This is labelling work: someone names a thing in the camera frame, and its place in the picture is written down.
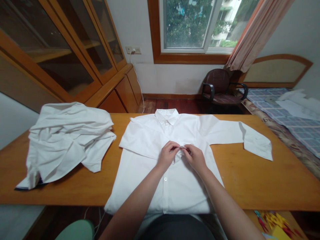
green stool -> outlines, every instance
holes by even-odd
[[[56,240],[92,240],[94,226],[89,220],[78,220],[71,223],[57,236]]]

window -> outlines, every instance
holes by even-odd
[[[159,0],[161,54],[230,54],[259,0]]]

folded white shirt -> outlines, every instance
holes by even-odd
[[[65,176],[79,163],[92,172],[116,139],[113,122],[105,110],[82,103],[43,105],[37,123],[30,128],[27,177],[17,188],[32,189]]]
[[[121,139],[123,148],[112,193],[105,205],[110,214],[124,201],[157,164],[168,141],[193,144],[203,151],[206,164],[223,185],[211,144],[243,143],[244,148],[272,161],[271,142],[242,122],[221,121],[213,115],[179,114],[176,109],[158,109],[155,114],[131,118]],[[148,213],[201,214],[212,206],[205,186],[179,151],[161,178]]]

chair armrest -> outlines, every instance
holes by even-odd
[[[213,101],[213,97],[214,97],[214,86],[212,84],[209,84],[209,83],[202,83],[203,86],[202,86],[202,96],[205,98],[205,99],[208,99],[210,102]],[[209,86],[211,91],[210,91],[210,98],[206,97],[204,95],[204,89],[206,86]]]
[[[243,93],[243,96],[242,96],[241,100],[244,100],[244,99],[247,98],[249,89],[248,89],[248,86],[246,84],[244,84],[244,83],[229,83],[229,85],[230,84],[241,85],[244,88],[244,93]]]

hand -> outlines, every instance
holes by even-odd
[[[170,167],[177,152],[180,150],[179,147],[180,145],[176,142],[167,142],[161,150],[157,165],[163,167],[163,169],[166,171]]]
[[[186,149],[182,148],[184,155],[186,156],[189,164],[199,175],[201,171],[208,169],[203,153],[199,148],[190,144],[186,144],[184,146],[192,153],[192,155],[190,155]]]

